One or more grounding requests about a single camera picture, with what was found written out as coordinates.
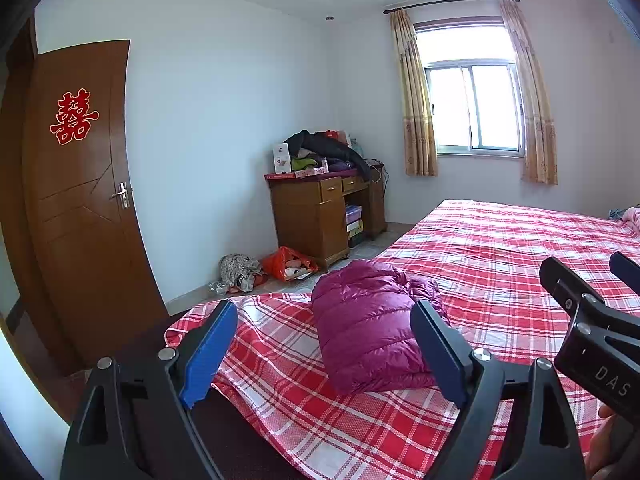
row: window frame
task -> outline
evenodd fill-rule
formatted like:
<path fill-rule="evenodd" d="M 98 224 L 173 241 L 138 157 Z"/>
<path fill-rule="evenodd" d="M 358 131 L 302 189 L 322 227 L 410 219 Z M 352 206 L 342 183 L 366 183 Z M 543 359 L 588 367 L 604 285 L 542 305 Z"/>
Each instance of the window frame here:
<path fill-rule="evenodd" d="M 482 16 L 478 18 L 459 18 L 456 20 L 441 20 L 439 22 L 427 22 L 420 23 L 419 27 L 416 27 L 416 33 L 428 32 L 438 28 L 462 28 L 462 27 L 477 27 L 477 26 L 502 26 L 504 22 L 501 18 L 493 18 L 490 16 Z M 480 110 L 478 107 L 478 95 L 476 93 L 476 85 L 473 80 L 473 67 L 474 66 L 506 66 L 511 75 L 511 86 L 513 89 L 513 105 L 516 113 L 516 124 L 518 127 L 518 149 L 499 148 L 497 146 L 483 146 L 481 148 L 474 148 L 472 129 L 471 129 L 471 116 L 469 113 L 469 144 L 468 148 L 461 146 L 452 146 L 446 144 L 439 144 L 437 147 L 438 155 L 489 155 L 489 156 L 507 156 L 507 157 L 524 157 L 524 108 L 522 105 L 522 90 L 520 88 L 520 81 L 518 79 L 518 71 L 514 60 L 511 59 L 456 59 L 456 60 L 444 60 L 433 63 L 427 63 L 424 65 L 424 73 L 427 80 L 427 86 L 431 93 L 431 72 L 439 69 L 451 69 L 458 68 L 460 71 L 463 68 L 468 68 L 471 74 L 471 81 L 473 88 L 474 99 L 476 100 L 476 115 L 478 120 L 478 138 L 482 146 L 482 127 L 480 125 Z"/>

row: box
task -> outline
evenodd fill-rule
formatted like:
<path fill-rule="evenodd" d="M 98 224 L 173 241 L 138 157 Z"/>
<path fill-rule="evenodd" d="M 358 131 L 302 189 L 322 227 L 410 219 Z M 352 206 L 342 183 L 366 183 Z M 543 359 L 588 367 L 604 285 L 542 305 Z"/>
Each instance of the box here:
<path fill-rule="evenodd" d="M 291 276 L 286 276 L 284 278 L 285 282 L 290 282 L 291 280 L 300 280 L 303 281 L 307 276 L 311 276 L 314 272 L 312 270 L 308 270 L 306 268 L 297 269 L 294 274 Z"/>
<path fill-rule="evenodd" d="M 347 224 L 351 224 L 356 220 L 362 218 L 362 206 L 360 205 L 348 205 L 346 207 Z"/>
<path fill-rule="evenodd" d="M 347 233 L 349 238 L 353 238 L 355 235 L 359 235 L 363 231 L 364 231 L 364 224 L 362 223 L 362 220 L 358 220 L 356 222 L 352 222 L 351 224 L 347 225 Z"/>
<path fill-rule="evenodd" d="M 264 179 L 265 180 L 287 180 L 295 177 L 296 175 L 293 173 L 268 173 L 264 176 Z"/>
<path fill-rule="evenodd" d="M 340 135 L 338 132 L 334 132 L 333 130 L 327 130 L 324 133 L 325 137 L 329 137 L 330 139 L 340 140 Z"/>
<path fill-rule="evenodd" d="M 349 134 L 347 132 L 340 130 L 338 132 L 338 140 L 340 140 L 341 143 L 351 147 L 351 139 L 349 138 Z"/>
<path fill-rule="evenodd" d="M 325 166 L 320 168 L 307 168 L 306 170 L 296 171 L 296 178 L 305 178 L 306 176 L 320 175 L 323 173 L 329 173 L 329 169 Z"/>
<path fill-rule="evenodd" d="M 353 249 L 356 245 L 363 243 L 364 240 L 366 240 L 364 232 L 358 233 L 355 236 L 349 238 L 348 246 L 350 249 Z"/>
<path fill-rule="evenodd" d="M 286 142 L 276 144 L 273 148 L 273 164 L 277 173 L 291 173 L 291 156 Z"/>

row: plaid bed sheet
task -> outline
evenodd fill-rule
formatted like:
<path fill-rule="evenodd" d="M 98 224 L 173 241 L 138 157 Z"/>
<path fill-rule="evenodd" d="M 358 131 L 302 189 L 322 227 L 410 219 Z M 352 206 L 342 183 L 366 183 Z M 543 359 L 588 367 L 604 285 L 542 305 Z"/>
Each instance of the plaid bed sheet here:
<path fill-rule="evenodd" d="M 640 314 L 639 298 L 609 272 L 617 250 L 640 261 L 640 236 L 620 222 L 447 200 L 376 260 L 434 277 L 452 325 L 473 346 L 529 364 L 555 356 L 568 323 L 540 286 L 548 256 L 568 264 L 608 305 Z M 308 295 L 233 301 L 238 332 L 212 385 L 281 455 L 313 479 L 423 477 L 458 414 L 437 388 L 338 396 L 322 365 Z M 216 304 L 191 309 L 167 330 L 167 344 L 177 346 Z M 586 450 L 599 425 L 598 401 L 561 381 Z M 490 478 L 510 411 L 509 401 L 500 404 L 476 478 Z"/>

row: curtain rod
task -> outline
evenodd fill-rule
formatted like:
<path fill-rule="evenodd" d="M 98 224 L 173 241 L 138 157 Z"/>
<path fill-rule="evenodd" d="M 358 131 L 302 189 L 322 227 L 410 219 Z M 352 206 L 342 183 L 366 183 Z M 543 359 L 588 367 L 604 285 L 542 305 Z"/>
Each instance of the curtain rod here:
<path fill-rule="evenodd" d="M 438 0 L 436 2 L 424 2 L 423 4 L 408 5 L 408 6 L 405 6 L 405 7 L 396 7 L 395 9 L 385 10 L 384 13 L 385 14 L 389 14 L 390 12 L 394 12 L 395 10 L 413 9 L 414 7 L 421 7 L 421 6 L 425 6 L 425 5 L 446 4 L 448 2 L 474 2 L 474 1 L 478 1 L 478 0 Z M 511 1 L 511 2 L 519 2 L 520 0 L 509 0 L 509 1 Z"/>

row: plastic bag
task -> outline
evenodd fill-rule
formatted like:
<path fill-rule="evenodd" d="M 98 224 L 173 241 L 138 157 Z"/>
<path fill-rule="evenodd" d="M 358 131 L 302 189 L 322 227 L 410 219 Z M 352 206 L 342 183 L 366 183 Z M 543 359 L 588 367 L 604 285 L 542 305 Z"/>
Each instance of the plastic bag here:
<path fill-rule="evenodd" d="M 280 247 L 276 252 L 261 261 L 261 263 L 265 272 L 278 280 L 288 282 L 291 277 L 287 277 L 285 268 L 289 260 L 300 260 L 302 267 L 306 267 L 311 272 L 316 272 L 316 270 L 320 269 L 311 258 L 288 247 Z"/>

